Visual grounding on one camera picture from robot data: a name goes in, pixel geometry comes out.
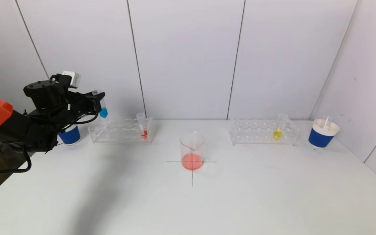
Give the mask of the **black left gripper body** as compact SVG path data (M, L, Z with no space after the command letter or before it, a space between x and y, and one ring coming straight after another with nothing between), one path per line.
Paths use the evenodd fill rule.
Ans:
M96 100L95 95L91 92L82 94L79 92L69 91L69 104L71 111L78 116L91 116L100 112L100 101Z

